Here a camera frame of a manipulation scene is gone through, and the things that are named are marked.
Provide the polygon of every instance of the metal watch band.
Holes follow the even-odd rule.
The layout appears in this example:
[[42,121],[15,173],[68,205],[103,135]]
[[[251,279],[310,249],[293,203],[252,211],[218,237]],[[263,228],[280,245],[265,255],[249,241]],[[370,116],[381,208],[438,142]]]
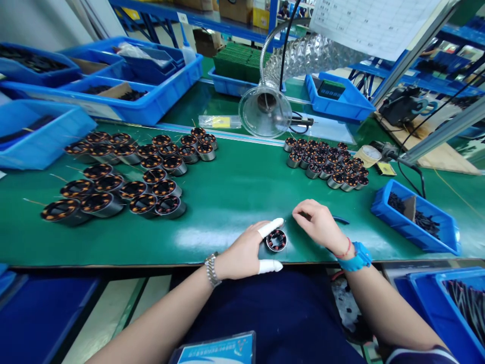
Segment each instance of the metal watch band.
[[209,278],[209,282],[211,283],[213,288],[216,288],[222,283],[222,281],[217,278],[214,264],[218,255],[218,252],[214,252],[213,254],[209,255],[204,261],[204,264],[206,265],[207,277]]

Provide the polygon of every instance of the blue metal rack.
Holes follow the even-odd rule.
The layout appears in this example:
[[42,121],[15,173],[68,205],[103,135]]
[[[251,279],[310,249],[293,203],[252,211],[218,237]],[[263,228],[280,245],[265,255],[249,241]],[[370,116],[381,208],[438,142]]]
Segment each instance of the blue metal rack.
[[[147,27],[149,39],[154,43],[160,43],[153,27],[152,17],[155,19],[165,19],[170,21],[179,21],[178,13],[187,16],[190,25],[211,29],[224,34],[230,34],[250,41],[263,43],[268,35],[268,30],[255,27],[251,24],[244,24],[230,19],[221,18],[217,11],[198,11],[195,9],[171,4],[171,3],[145,3],[137,0],[109,0],[110,4],[116,9],[120,7],[136,10],[140,13],[145,26]],[[276,26],[276,15],[278,12],[278,1],[272,1],[270,6],[269,31]],[[273,47],[280,47],[283,39],[274,40],[268,49],[272,52]]]

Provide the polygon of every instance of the blue watch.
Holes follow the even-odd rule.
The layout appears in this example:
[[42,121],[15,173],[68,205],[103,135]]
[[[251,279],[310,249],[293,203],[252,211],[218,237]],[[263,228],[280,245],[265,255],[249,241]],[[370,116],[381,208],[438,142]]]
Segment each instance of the blue watch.
[[367,248],[359,242],[354,242],[355,247],[355,257],[350,260],[338,259],[340,266],[346,271],[357,271],[367,266],[370,267],[372,264],[372,257]]

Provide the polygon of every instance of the small parts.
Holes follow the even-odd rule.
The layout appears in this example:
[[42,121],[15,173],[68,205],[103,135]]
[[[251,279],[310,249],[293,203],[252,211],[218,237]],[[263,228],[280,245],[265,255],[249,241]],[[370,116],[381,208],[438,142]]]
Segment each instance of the small parts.
[[168,135],[157,135],[152,138],[152,144],[161,147],[162,145],[171,143],[172,140]]
[[81,202],[75,199],[63,199],[48,204],[40,213],[40,217],[48,222],[58,222],[65,226],[78,226],[91,219],[91,216],[81,212]]
[[312,163],[308,166],[305,174],[307,175],[308,178],[315,179],[320,175],[321,172],[322,172],[322,165],[317,163]]
[[218,148],[216,137],[212,134],[204,134],[199,140],[201,141],[201,143],[210,144],[212,148],[214,148],[214,150],[217,150]]
[[82,200],[94,193],[94,183],[88,179],[71,181],[61,188],[61,195],[67,199]]
[[340,186],[344,183],[344,176],[339,173],[332,174],[332,177],[327,179],[327,184],[330,188],[334,190],[340,188]]
[[138,164],[142,161],[142,158],[136,153],[136,146],[131,144],[116,147],[114,154],[120,161],[128,165]]
[[163,166],[167,172],[176,177],[187,172],[187,165],[184,163],[182,157],[178,155],[166,158],[163,162]]
[[108,174],[115,174],[115,169],[111,165],[103,163],[88,167],[82,173],[87,179],[96,180]]
[[143,174],[143,180],[148,185],[157,184],[167,178],[167,172],[161,168],[150,169]]
[[313,161],[314,161],[316,164],[320,164],[320,165],[324,165],[324,164],[326,164],[326,163],[325,163],[325,157],[322,157],[322,156],[319,156],[319,155],[316,155],[316,156],[313,158]]
[[193,137],[196,137],[197,139],[199,139],[201,136],[206,134],[206,131],[202,128],[195,127],[190,131],[190,134],[192,134]]
[[363,189],[365,186],[369,184],[369,180],[367,179],[367,177],[363,175],[359,175],[355,177],[355,180],[357,181],[357,186],[355,186],[354,188],[354,190],[356,191]]
[[130,202],[130,211],[135,215],[143,216],[146,219],[154,218],[158,216],[155,212],[157,201],[158,199],[155,195],[143,194],[137,196]]
[[282,251],[288,243],[285,233],[280,229],[270,232],[270,234],[264,239],[264,242],[269,250],[276,253]]
[[149,157],[150,155],[157,155],[158,148],[153,144],[147,144],[139,147],[137,152],[139,156],[146,158],[146,157]]
[[120,175],[107,175],[95,182],[96,191],[115,193],[123,187],[125,180]]
[[367,177],[369,175],[369,170],[366,167],[359,167],[356,169],[357,173],[361,176]]
[[355,180],[355,178],[347,176],[344,178],[344,183],[342,184],[341,188],[345,192],[349,192],[353,190],[356,186],[357,186],[357,181]]
[[305,154],[305,147],[299,146],[298,144],[295,145],[292,149],[292,153],[296,153],[298,155],[304,155]]
[[312,140],[308,141],[308,148],[317,149],[318,143],[315,140],[312,139]]
[[292,152],[289,154],[288,159],[286,160],[286,164],[290,168],[296,168],[300,164],[301,160],[302,160],[301,155]]
[[283,150],[285,152],[291,152],[293,147],[296,145],[297,140],[295,138],[288,138],[284,141]]
[[348,176],[348,177],[355,177],[355,175],[356,175],[355,169],[353,169],[351,167],[345,167],[344,168],[344,175]]
[[340,155],[340,150],[337,148],[330,148],[328,149],[328,154],[332,154],[338,158],[338,156]]
[[141,161],[141,166],[145,169],[153,169],[161,167],[162,163],[162,157],[159,157],[158,155],[152,155],[143,159]]
[[327,160],[325,164],[336,164],[338,163],[338,157],[335,156],[334,154],[329,154],[327,155]]
[[347,146],[347,144],[343,143],[343,142],[340,142],[337,144],[337,149],[340,151],[340,152],[343,152],[343,151],[347,151],[349,147]]
[[151,192],[151,188],[148,184],[141,181],[134,181],[127,183],[120,190],[120,196],[127,200],[132,200],[135,197],[141,196]]
[[333,169],[333,173],[343,173],[344,168],[340,164],[333,164],[331,165]]
[[120,146],[120,145],[135,145],[135,146],[137,146],[135,141],[131,138],[130,134],[127,134],[127,133],[113,134],[110,137],[110,143],[114,147],[117,147],[117,146]]
[[115,147],[110,144],[96,144],[90,150],[90,155],[100,163],[116,165],[121,161],[116,156]]
[[91,86],[90,88],[85,89],[84,91],[81,91],[81,92],[83,94],[97,95],[104,91],[109,90],[110,88],[111,86],[108,86],[108,85]]
[[124,205],[121,201],[121,198],[111,193],[98,193],[85,198],[81,202],[81,209],[87,214],[107,218],[123,210]]
[[110,142],[110,135],[104,131],[95,131],[86,136],[86,141],[91,144],[108,144]]
[[300,162],[300,168],[307,169],[308,165],[313,162],[313,157],[311,155],[305,154]]
[[305,139],[298,139],[297,145],[305,149],[308,145],[308,142]]
[[90,155],[92,144],[88,142],[75,142],[64,148],[64,151],[72,155],[79,163],[91,164],[96,160]]
[[178,154],[182,157],[183,161],[187,164],[197,163],[199,160],[199,155],[193,146],[185,145],[180,147]]
[[166,179],[153,185],[152,191],[158,197],[182,196],[182,189],[171,179]]
[[305,154],[309,154],[311,156],[314,156],[315,154],[317,154],[317,150],[314,149],[314,148],[311,148],[311,147],[307,147],[305,149]]
[[321,179],[329,179],[330,176],[333,174],[333,168],[331,165],[324,165],[322,167],[322,172],[320,173],[320,178]]
[[354,161],[352,159],[350,159],[350,158],[344,159],[343,160],[343,164],[346,167],[354,168]]
[[121,97],[119,97],[119,99],[125,100],[125,101],[136,101],[142,98],[143,96],[145,96],[146,94],[148,94],[148,91],[140,92],[140,91],[131,90],[125,93],[124,95],[122,95]]
[[178,147],[173,143],[167,143],[160,147],[160,155],[164,158],[176,155]]
[[360,158],[354,158],[352,159],[352,161],[354,163],[354,168],[360,168],[364,166],[364,161]]
[[177,196],[167,196],[157,202],[155,211],[164,218],[176,219],[185,214],[187,205]]
[[197,151],[201,159],[205,162],[214,160],[216,158],[216,152],[210,144],[199,144],[197,146]]
[[183,146],[190,146],[190,147],[194,147],[194,148],[197,148],[197,145],[199,144],[199,141],[197,140],[197,138],[193,135],[185,135],[183,136],[181,139],[180,139],[180,143],[183,145]]

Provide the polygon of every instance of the metal shelf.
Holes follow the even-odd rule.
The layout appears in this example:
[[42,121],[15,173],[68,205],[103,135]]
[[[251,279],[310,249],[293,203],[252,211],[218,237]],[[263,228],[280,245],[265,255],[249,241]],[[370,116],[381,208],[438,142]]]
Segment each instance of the metal shelf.
[[[236,22],[231,19],[221,18],[221,15],[217,11],[203,12],[171,3],[146,3],[137,0],[109,0],[109,2],[111,5],[155,15],[161,19],[179,21],[178,13],[182,13],[187,16],[190,25],[211,29],[259,43],[264,43],[266,36],[268,35],[268,30],[266,29],[261,29],[251,24]],[[273,29],[275,24],[276,11],[273,22],[271,22],[270,16],[270,29]],[[273,42],[274,47],[280,47],[281,45],[282,40],[275,40]]]

